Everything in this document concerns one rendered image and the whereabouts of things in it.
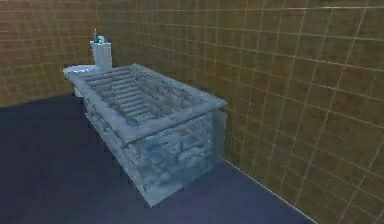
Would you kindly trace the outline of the white toilet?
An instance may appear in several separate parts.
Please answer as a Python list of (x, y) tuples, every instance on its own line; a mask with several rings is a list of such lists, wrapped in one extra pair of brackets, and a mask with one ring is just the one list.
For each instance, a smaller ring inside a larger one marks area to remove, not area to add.
[(97, 75), (112, 69), (112, 44), (109, 42), (90, 41), (93, 64), (80, 64), (65, 67), (63, 74), (77, 75), (80, 78), (95, 78)]

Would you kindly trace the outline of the pale blue stone bathtub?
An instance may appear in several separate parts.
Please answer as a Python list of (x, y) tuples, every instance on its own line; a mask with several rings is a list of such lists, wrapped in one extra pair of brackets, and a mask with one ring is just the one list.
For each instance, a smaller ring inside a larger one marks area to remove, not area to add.
[(85, 116), (153, 207), (223, 158), (227, 102), (139, 64), (63, 70)]

